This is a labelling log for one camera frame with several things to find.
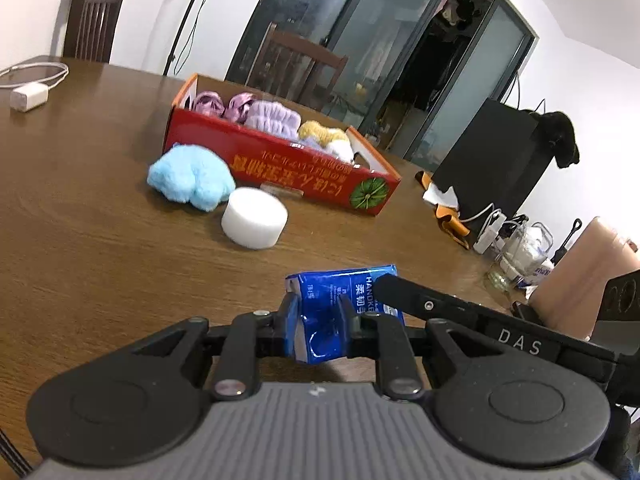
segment chair backrest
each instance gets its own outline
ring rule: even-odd
[[[305,58],[310,59],[302,72]],[[321,110],[348,60],[301,36],[276,30],[271,23],[245,84]],[[322,66],[334,69],[325,88],[318,86]]]
[[[122,0],[71,0],[62,55],[108,63]]]

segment power adapter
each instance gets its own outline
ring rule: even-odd
[[[49,98],[49,87],[43,83],[27,83],[11,91],[9,106],[19,112],[28,112],[44,104]]]

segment glass cup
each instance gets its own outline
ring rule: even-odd
[[[507,292],[520,279],[532,274],[547,259],[553,245],[549,229],[541,222],[519,226],[487,271],[495,288]]]

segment glass panel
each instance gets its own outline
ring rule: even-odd
[[[429,1],[359,1],[334,48],[349,62],[324,113],[359,126]]]
[[[331,30],[346,0],[261,0],[247,31],[240,67],[229,79],[244,83],[271,22],[319,43]]]
[[[495,89],[524,32],[498,6],[411,161],[435,171]]]

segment red cardboard box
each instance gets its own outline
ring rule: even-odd
[[[279,101],[297,111],[303,123],[315,120],[329,128],[341,128],[347,132],[353,151],[363,156],[370,169],[345,164],[302,144],[241,124],[191,111],[196,95],[203,90],[217,92],[226,104],[240,92],[252,92],[258,99]],[[372,215],[380,212],[401,179],[355,128],[259,90],[196,74],[182,86],[172,103],[162,152],[170,150],[175,143],[209,148],[228,164],[236,180],[258,185],[269,182],[297,190],[313,200],[340,204]]]

